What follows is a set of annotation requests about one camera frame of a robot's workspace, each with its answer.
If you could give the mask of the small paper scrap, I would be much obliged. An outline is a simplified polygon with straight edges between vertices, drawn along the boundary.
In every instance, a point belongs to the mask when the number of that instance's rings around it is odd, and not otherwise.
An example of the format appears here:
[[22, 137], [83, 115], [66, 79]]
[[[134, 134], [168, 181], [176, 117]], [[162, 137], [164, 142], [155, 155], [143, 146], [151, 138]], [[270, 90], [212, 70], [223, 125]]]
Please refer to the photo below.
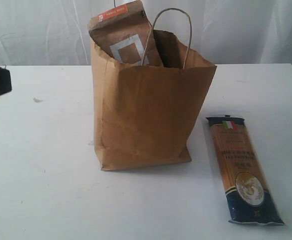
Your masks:
[[33, 98], [33, 101], [36, 102], [36, 103], [41, 103], [42, 102], [42, 100], [37, 99], [37, 98]]

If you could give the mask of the brown kraft coffee pouch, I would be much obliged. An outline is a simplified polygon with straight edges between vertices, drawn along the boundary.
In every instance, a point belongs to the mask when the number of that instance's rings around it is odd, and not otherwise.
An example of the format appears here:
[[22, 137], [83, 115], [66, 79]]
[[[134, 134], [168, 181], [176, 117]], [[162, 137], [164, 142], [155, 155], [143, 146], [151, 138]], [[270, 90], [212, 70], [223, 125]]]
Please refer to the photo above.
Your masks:
[[140, 0], [93, 17], [88, 31], [94, 42], [115, 60], [132, 65], [163, 65]]

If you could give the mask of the brown paper shopping bag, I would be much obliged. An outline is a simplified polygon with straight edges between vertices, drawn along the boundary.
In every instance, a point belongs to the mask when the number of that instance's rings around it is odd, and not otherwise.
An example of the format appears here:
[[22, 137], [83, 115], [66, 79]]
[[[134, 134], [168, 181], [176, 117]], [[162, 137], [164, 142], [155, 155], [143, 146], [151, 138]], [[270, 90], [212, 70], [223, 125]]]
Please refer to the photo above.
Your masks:
[[94, 149], [104, 171], [191, 160], [186, 142], [216, 66], [173, 33], [152, 23], [151, 31], [162, 66], [119, 62], [90, 37]]

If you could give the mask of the spaghetti packet dark blue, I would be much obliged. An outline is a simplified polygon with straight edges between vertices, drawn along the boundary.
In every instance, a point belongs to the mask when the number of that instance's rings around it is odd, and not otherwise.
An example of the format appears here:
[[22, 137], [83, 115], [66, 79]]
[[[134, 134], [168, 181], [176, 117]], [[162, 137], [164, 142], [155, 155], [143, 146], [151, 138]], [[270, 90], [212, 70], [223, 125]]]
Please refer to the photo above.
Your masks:
[[230, 212], [230, 223], [282, 226], [244, 119], [207, 118]]

